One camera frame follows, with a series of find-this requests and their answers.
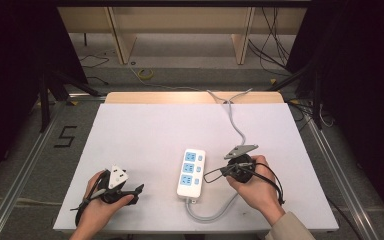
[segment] white table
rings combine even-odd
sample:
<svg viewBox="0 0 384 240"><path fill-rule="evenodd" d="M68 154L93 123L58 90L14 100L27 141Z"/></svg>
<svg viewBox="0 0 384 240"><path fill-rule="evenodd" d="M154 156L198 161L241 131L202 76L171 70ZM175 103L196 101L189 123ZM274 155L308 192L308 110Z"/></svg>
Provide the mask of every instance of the white table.
<svg viewBox="0 0 384 240"><path fill-rule="evenodd" d="M310 231L337 230L288 106L284 103L234 104L232 108L235 124L247 137L246 144L260 146L250 155L264 154L278 175L284 189L284 208L294 212ZM117 212L103 232L268 230L270 225L263 216L240 197L218 220L201 223L188 215L184 201L176 194L185 149L205 150L204 172L209 172L225 166L227 161L223 156L240 143L240 136L230 124L227 105L102 104L54 229L74 231L76 212L69 209L81 202L86 183L94 173L117 164L130 176L123 189L133 190L142 183L145 187L138 203ZM201 216L212 215L234 193L224 178L205 183L192 209Z"/></svg>

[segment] beige sleeve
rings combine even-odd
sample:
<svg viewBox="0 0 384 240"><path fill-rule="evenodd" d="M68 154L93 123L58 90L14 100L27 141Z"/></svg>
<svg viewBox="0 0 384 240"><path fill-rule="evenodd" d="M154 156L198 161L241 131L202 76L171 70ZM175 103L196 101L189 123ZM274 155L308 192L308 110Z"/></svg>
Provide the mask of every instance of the beige sleeve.
<svg viewBox="0 0 384 240"><path fill-rule="evenodd" d="M314 240L310 231L295 214L288 212L281 217L266 235L266 240Z"/></svg>

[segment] hand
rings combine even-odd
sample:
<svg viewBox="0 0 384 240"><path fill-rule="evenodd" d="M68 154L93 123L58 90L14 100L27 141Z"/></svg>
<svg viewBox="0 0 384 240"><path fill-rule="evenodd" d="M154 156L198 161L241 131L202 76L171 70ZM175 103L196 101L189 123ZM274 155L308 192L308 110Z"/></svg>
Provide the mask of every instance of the hand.
<svg viewBox="0 0 384 240"><path fill-rule="evenodd" d="M262 155L252 156L251 158L257 163L268 166L266 158ZM275 182L273 173L266 167L257 165L255 172ZM285 214L285 211L277 200L276 190L266 181L256 176L252 176L246 183L240 183L230 176L227 176L226 180L250 207L257 209L264 215L271 226Z"/></svg>
<svg viewBox="0 0 384 240"><path fill-rule="evenodd" d="M88 182L84 198L87 197L89 191L92 189L93 184L102 173L96 173ZM127 205L132 199L133 195L127 195L113 204L103 202L100 198L92 200L84 210L77 229L74 231L70 239L91 239L98 233L120 208Z"/></svg>

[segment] power strip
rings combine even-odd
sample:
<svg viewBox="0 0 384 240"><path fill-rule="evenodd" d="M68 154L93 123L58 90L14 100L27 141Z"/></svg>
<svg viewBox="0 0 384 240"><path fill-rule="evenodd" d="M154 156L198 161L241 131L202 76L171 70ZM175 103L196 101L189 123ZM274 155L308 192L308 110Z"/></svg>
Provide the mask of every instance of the power strip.
<svg viewBox="0 0 384 240"><path fill-rule="evenodd" d="M204 165L205 151L186 149L177 185L177 195L180 198L190 199L192 203L195 203L199 198L201 195Z"/></svg>

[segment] gray carpet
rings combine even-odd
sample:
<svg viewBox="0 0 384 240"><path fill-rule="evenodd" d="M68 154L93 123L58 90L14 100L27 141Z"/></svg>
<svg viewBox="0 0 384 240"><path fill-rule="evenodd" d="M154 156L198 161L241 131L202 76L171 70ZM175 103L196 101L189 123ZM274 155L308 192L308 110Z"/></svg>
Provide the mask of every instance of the gray carpet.
<svg viewBox="0 0 384 240"><path fill-rule="evenodd" d="M87 76L99 77L109 82L109 85L104 85L96 79L90 79L90 86L101 92L168 91L168 89L144 86L128 68L85 69L85 73ZM155 77L146 83L224 91L243 91L249 88L261 91L270 86L271 78L281 79L269 73L262 74L261 70L155 69L154 73ZM295 86L288 86L281 91L285 99L293 97ZM72 92L79 92L71 86L67 86L67 88ZM61 203L63 201L100 103L99 101L80 101L77 105L64 107L54 131L51 133L40 159L21 193L21 197L41 202ZM300 117L299 112L294 109L291 111L296 118ZM71 147L55 148L55 145L68 143L67 139L59 139L64 126L76 126L75 129L66 130L66 135L75 138ZM347 217L353 221L305 120L297 122L297 128L302 128L301 136L304 145L325 194L340 206ZM29 154L29 150L38 137L39 129L40 109L36 106L31 116L26 119L17 140L13 143L8 159L0 166L0 197L5 196L14 181ZM328 137L354 190L358 193L363 206L368 210L380 239L384 239L384 205L381 199L365 177L364 171L357 167L340 128L334 126L324 128L323 131ZM17 204L2 231L0 239L66 239L67 236L52 230L52 223L57 217L58 211L58 206ZM340 223L340 229L333 233L315 233L315 237L329 240L357 239L350 226L337 210L334 209L333 212ZM135 239L174 240L178 239L178 236L143 235L135 236ZM230 235L228 238L223 235L211 235L207 236L206 239L256 239L256 235Z"/></svg>

